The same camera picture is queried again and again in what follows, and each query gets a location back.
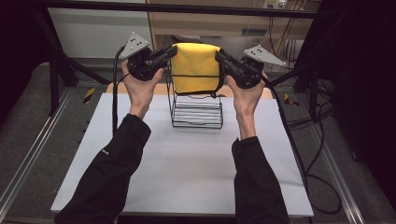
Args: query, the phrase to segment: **yellow object on floor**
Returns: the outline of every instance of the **yellow object on floor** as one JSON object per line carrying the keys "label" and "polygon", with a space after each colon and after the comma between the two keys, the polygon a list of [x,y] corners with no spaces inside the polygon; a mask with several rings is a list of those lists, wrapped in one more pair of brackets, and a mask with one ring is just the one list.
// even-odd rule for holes
{"label": "yellow object on floor", "polygon": [[219,63],[215,60],[216,51],[219,51],[220,48],[196,43],[176,45],[177,55],[171,61],[172,76],[189,77],[173,77],[175,92],[177,94],[216,92],[223,83],[220,79]]}

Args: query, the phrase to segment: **wall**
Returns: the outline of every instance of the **wall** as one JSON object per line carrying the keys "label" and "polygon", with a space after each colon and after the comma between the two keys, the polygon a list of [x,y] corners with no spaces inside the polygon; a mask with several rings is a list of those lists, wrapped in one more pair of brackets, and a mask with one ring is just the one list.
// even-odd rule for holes
{"label": "wall", "polygon": [[[145,3],[145,0],[101,1]],[[49,13],[69,57],[114,58],[132,31],[152,43],[147,12],[49,8]]]}

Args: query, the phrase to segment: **person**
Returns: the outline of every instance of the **person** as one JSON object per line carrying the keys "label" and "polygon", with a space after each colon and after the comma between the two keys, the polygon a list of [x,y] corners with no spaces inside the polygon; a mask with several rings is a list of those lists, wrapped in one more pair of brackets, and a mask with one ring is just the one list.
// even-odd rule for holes
{"label": "person", "polygon": [[[130,178],[138,168],[143,148],[149,140],[150,128],[143,119],[149,110],[154,88],[162,79],[163,69],[159,69],[152,80],[140,81],[128,76],[126,62],[121,68],[127,76],[124,82],[131,100],[129,113],[85,171],[71,201],[55,217],[57,224],[114,223],[125,205]],[[254,111],[264,83],[242,90],[232,77],[226,78],[233,91],[240,133],[240,138],[232,144],[236,168],[236,222],[290,223],[279,183],[256,135]]]}

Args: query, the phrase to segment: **white table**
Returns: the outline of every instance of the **white table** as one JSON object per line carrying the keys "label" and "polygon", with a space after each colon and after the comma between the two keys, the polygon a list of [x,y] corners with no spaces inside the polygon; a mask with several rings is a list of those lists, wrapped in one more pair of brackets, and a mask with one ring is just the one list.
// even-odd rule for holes
{"label": "white table", "polygon": [[[235,168],[231,145],[239,135],[233,98],[223,98],[221,130],[173,128],[168,98],[155,95],[144,121],[152,134],[142,162],[131,178],[124,215],[234,215]],[[79,179],[111,139],[112,95],[104,93],[67,172],[51,210],[58,212],[71,199]],[[119,121],[129,98],[119,94]],[[256,109],[256,129],[267,160],[282,189],[290,217],[312,217],[303,181],[275,100],[263,99]]]}

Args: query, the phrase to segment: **yellow towel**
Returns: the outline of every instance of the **yellow towel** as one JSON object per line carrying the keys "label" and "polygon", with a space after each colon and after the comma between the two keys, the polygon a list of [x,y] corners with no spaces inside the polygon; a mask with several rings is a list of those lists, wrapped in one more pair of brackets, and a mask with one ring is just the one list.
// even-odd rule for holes
{"label": "yellow towel", "polygon": [[176,45],[177,55],[171,60],[172,75],[215,77],[173,77],[175,92],[216,91],[219,85],[219,63],[215,60],[215,54],[220,48],[196,43]]}

